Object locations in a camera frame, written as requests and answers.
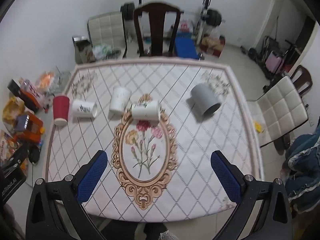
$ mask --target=tablecloth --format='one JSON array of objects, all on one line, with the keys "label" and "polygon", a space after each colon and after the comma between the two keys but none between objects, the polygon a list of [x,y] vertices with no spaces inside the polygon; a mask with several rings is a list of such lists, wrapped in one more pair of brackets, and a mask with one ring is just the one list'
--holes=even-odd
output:
[{"label": "tablecloth", "polygon": [[[86,77],[92,84],[77,94],[75,84]],[[205,119],[190,98],[191,89],[202,82],[220,93],[222,103]],[[123,116],[109,112],[115,86],[132,91]],[[98,115],[95,119],[70,116],[67,126],[52,125],[44,175],[47,181],[61,180],[75,174],[98,150],[105,150],[108,166],[89,201],[83,203],[90,214],[165,222],[234,207],[210,166],[215,150],[221,150],[243,174],[263,179],[250,112],[229,66],[164,58],[81,65],[65,94],[70,102],[73,98],[97,102]],[[132,120],[131,103],[149,100],[160,101],[161,121]]]}]

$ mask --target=white padded chair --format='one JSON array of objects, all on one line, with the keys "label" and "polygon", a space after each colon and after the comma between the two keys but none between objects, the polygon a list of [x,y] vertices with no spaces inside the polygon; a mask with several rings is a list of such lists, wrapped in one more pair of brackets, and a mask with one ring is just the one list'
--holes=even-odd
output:
[{"label": "white padded chair", "polygon": [[290,133],[308,120],[298,91],[288,76],[256,101],[248,101],[253,120],[262,125],[260,147]]},{"label": "white padded chair", "polygon": [[89,18],[88,33],[93,47],[108,44],[113,49],[121,50],[119,59],[126,56],[127,40],[124,36],[124,21],[120,11]]}]

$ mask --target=paper cup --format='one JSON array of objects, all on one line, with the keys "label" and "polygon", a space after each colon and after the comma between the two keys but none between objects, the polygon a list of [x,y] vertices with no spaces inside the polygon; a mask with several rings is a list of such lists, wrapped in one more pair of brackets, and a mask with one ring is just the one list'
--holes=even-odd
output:
[{"label": "paper cup", "polygon": [[191,90],[191,96],[201,115],[210,115],[221,106],[215,93],[206,84],[198,84]]},{"label": "paper cup", "polygon": [[131,96],[131,90],[124,87],[115,87],[113,89],[110,103],[110,111],[116,114],[124,114],[124,109]]},{"label": "paper cup", "polygon": [[95,102],[86,102],[78,99],[72,102],[72,115],[74,117],[95,118],[97,112],[98,108]]},{"label": "paper cup", "polygon": [[131,116],[138,120],[159,121],[160,103],[159,101],[150,101],[133,104],[131,106]]},{"label": "paper cup", "polygon": [[66,95],[59,95],[53,99],[53,120],[57,126],[68,123],[70,99]]}]

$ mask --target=diamond pattern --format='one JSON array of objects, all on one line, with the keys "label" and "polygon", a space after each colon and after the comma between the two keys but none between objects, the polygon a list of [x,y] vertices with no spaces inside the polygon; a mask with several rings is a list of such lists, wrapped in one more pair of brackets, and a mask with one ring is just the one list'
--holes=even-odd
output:
[{"label": "diamond pattern", "polygon": [[[231,84],[229,94],[221,98],[222,106],[210,119],[203,119],[190,100],[190,90],[203,82],[201,75],[209,71],[230,82],[221,67],[208,68],[170,64],[127,64],[80,70],[74,82],[86,73],[95,72],[92,88],[82,96],[95,101],[95,119],[70,118],[68,125],[55,129],[48,169],[49,181],[75,174],[100,149],[107,152],[108,166],[93,191],[85,210],[111,219],[162,222],[191,219],[225,210],[227,195],[210,166],[211,153],[221,150],[244,174],[253,173],[251,158],[260,154],[248,147],[246,126]],[[110,163],[114,128],[119,117],[109,113],[113,88],[125,86],[132,91],[130,105],[144,94],[160,100],[176,129],[179,166],[162,195],[141,210],[133,197],[128,197],[116,178]],[[67,95],[72,100],[71,91]]]}]

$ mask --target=yellow bag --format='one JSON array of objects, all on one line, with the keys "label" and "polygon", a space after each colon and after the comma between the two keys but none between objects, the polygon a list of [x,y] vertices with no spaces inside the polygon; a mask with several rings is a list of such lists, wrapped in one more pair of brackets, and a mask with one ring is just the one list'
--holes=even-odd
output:
[{"label": "yellow bag", "polygon": [[2,111],[2,121],[11,134],[14,134],[13,126],[17,116],[23,114],[24,110],[24,102],[20,98],[16,98],[15,96],[9,98]]}]

